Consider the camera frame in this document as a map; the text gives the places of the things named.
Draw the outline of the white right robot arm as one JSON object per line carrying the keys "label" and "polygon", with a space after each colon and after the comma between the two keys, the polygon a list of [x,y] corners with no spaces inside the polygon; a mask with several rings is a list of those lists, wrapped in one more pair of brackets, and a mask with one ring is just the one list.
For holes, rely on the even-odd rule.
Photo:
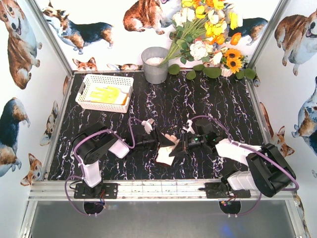
{"label": "white right robot arm", "polygon": [[226,130],[215,118],[195,116],[187,120],[180,142],[169,156],[189,156],[191,150],[201,147],[209,154],[216,153],[246,165],[247,171],[230,172],[223,178],[222,182],[231,191],[257,190],[266,197],[273,197],[280,191],[289,191],[290,184],[294,184],[293,191],[299,189],[294,171],[275,145],[249,145],[233,140],[230,134],[223,138],[215,133],[212,121]]}

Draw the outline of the white glove orange cuff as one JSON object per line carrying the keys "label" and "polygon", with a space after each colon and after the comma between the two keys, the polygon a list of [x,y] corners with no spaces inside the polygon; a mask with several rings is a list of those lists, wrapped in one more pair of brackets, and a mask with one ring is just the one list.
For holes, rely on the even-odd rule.
{"label": "white glove orange cuff", "polygon": [[127,97],[127,93],[123,93],[119,88],[112,86],[96,87],[89,96],[91,102],[113,105],[124,105]]}

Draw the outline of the cream glove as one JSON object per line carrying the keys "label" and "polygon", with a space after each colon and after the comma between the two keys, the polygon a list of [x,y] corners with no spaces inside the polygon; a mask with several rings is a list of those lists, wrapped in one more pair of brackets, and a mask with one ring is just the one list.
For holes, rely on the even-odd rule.
{"label": "cream glove", "polygon": [[170,141],[172,141],[175,145],[179,143],[179,139],[175,135],[169,135],[166,133],[164,136]]}
{"label": "cream glove", "polygon": [[156,158],[156,163],[163,164],[166,166],[171,166],[174,161],[175,156],[170,156],[175,146],[161,147],[158,150],[158,156]]}

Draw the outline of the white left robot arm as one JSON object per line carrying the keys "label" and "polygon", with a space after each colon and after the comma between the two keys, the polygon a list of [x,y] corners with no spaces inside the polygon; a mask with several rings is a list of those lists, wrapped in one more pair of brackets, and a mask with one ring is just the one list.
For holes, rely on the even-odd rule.
{"label": "white left robot arm", "polygon": [[79,161],[85,188],[94,190],[102,185],[99,160],[107,152],[122,159],[133,151],[147,148],[158,150],[175,145],[174,141],[153,128],[149,121],[131,126],[130,131],[129,136],[122,138],[99,121],[74,137],[73,154]]}

